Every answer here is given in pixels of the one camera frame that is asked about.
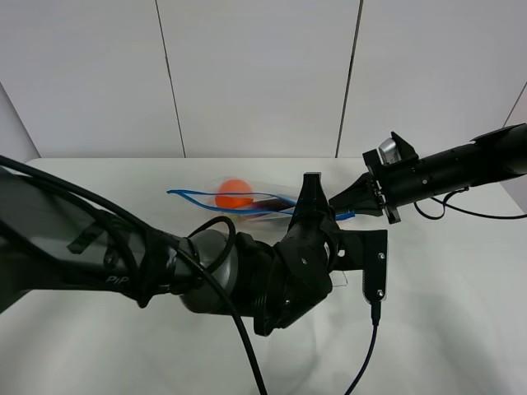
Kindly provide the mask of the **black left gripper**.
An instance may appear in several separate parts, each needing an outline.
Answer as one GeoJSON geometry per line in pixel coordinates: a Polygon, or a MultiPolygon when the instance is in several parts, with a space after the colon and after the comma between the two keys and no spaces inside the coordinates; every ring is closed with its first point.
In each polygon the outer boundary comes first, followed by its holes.
{"type": "Polygon", "coordinates": [[[288,328],[331,292],[338,229],[321,173],[303,174],[287,234],[272,247],[272,261],[254,302],[254,332],[268,336],[288,328]]]}

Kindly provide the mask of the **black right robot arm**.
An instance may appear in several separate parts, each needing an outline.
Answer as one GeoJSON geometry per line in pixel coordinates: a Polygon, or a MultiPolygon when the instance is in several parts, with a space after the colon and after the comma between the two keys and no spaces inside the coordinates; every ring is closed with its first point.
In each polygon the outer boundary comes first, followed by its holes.
{"type": "Polygon", "coordinates": [[[525,175],[526,125],[501,128],[423,158],[392,132],[378,149],[362,156],[367,172],[329,204],[339,215],[385,215],[394,224],[400,221],[399,207],[525,175]]]}

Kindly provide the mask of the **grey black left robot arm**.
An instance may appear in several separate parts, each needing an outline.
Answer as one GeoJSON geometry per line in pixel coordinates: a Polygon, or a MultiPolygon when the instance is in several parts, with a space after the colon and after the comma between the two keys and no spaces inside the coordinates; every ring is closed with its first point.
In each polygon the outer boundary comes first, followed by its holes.
{"type": "Polygon", "coordinates": [[[220,216],[185,237],[158,230],[84,188],[1,160],[1,306],[33,290],[119,293],[145,307],[179,296],[197,314],[249,317],[267,336],[332,290],[338,224],[306,174],[285,236],[268,245],[220,216]]]}

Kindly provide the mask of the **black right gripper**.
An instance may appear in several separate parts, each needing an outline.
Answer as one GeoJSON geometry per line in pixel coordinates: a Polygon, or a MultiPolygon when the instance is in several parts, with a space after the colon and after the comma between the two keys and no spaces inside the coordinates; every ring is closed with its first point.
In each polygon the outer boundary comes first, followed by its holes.
{"type": "Polygon", "coordinates": [[[383,216],[393,225],[400,222],[398,208],[417,202],[424,196],[422,178],[415,165],[419,156],[414,149],[399,149],[402,158],[382,164],[376,150],[363,154],[369,173],[362,174],[351,186],[329,199],[338,216],[383,216]]]}

